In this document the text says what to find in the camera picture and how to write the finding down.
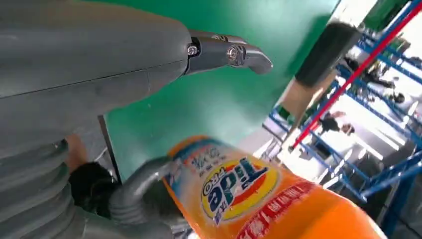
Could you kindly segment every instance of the tide detergent bottle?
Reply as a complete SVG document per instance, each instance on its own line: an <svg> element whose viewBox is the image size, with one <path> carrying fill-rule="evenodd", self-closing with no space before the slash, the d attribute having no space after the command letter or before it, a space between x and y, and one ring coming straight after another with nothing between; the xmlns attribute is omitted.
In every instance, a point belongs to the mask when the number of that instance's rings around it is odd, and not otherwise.
<svg viewBox="0 0 422 239"><path fill-rule="evenodd" d="M206 136L174 147L164 183L202 239L378 239L351 201Z"/></svg>

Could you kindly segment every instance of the tide logo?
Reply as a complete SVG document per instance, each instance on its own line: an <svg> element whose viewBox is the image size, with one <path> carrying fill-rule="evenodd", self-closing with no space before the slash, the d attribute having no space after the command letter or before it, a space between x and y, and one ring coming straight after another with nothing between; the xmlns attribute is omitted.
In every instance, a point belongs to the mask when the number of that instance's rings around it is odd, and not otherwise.
<svg viewBox="0 0 422 239"><path fill-rule="evenodd" d="M268 195L279 181L279 171L258 160L226 162L210 172L201 201L205 213L218 225L240 216Z"/></svg>

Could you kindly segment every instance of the bolt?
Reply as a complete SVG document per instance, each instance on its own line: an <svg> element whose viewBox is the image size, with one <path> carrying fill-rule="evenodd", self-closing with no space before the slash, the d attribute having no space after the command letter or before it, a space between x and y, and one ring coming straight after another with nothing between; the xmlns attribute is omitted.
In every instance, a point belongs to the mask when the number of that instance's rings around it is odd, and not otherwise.
<svg viewBox="0 0 422 239"><path fill-rule="evenodd" d="M229 47L229 49L227 50L227 57L230 60L234 60L237 57L237 50L236 48L234 48L234 46Z"/></svg>
<svg viewBox="0 0 422 239"><path fill-rule="evenodd" d="M198 53L198 48L194 45L188 46L188 56L193 56Z"/></svg>

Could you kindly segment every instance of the gray robot arm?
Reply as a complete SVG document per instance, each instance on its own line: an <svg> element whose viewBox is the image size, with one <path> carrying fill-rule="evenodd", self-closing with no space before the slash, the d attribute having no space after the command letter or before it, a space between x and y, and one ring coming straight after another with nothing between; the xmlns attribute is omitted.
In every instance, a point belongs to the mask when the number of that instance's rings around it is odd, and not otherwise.
<svg viewBox="0 0 422 239"><path fill-rule="evenodd" d="M225 65L260 74L272 67L240 37L196 35L141 10L16 2L0 7L3 155L59 140L84 120L139 101L184 74Z"/></svg>

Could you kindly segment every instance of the red metal bar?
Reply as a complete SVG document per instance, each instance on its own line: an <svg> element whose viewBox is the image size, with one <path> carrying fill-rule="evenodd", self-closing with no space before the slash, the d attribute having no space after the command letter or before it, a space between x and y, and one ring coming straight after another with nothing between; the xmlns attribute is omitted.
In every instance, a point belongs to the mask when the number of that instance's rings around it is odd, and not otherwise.
<svg viewBox="0 0 422 239"><path fill-rule="evenodd" d="M390 43L391 40L399 33L403 27L406 26L406 24L409 23L410 20L412 20L422 9L422 1L409 13L409 15L403 19L402 22L400 22L397 27L380 43L378 46L374 49L373 52L366 58L366 60L359 66L358 69L350 76L350 78L341 86L340 89L338 89L334 95L328 99L327 104L325 104L322 109L319 111L319 113L314 117L312 122L308 124L308 126L305 128L305 130L299 135L299 137L296 139L295 143L293 144L293 148L296 148L300 142L309 134L309 131L311 130L312 125L314 125L324 114L325 111L327 111L332 104L340 97L340 95L346 90L346 87L350 85L356 77L358 77L363 70L380 54L384 48Z"/></svg>

